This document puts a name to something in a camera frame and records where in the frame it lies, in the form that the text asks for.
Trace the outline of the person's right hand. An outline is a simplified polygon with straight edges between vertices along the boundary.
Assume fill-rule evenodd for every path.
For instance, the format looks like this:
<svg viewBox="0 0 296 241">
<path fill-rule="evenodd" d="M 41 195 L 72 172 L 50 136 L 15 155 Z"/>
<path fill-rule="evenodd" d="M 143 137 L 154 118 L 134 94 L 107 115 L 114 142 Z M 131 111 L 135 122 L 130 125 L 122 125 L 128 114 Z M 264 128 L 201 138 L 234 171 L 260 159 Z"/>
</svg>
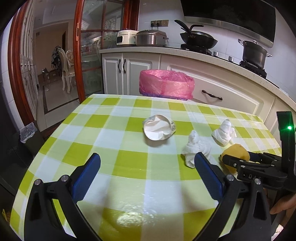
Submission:
<svg viewBox="0 0 296 241">
<path fill-rule="evenodd" d="M 296 207 L 296 194 L 281 198 L 270 210 L 270 214 L 278 214 L 285 211 L 285 216 L 282 218 L 280 225 L 285 227 L 292 217 Z"/>
</svg>

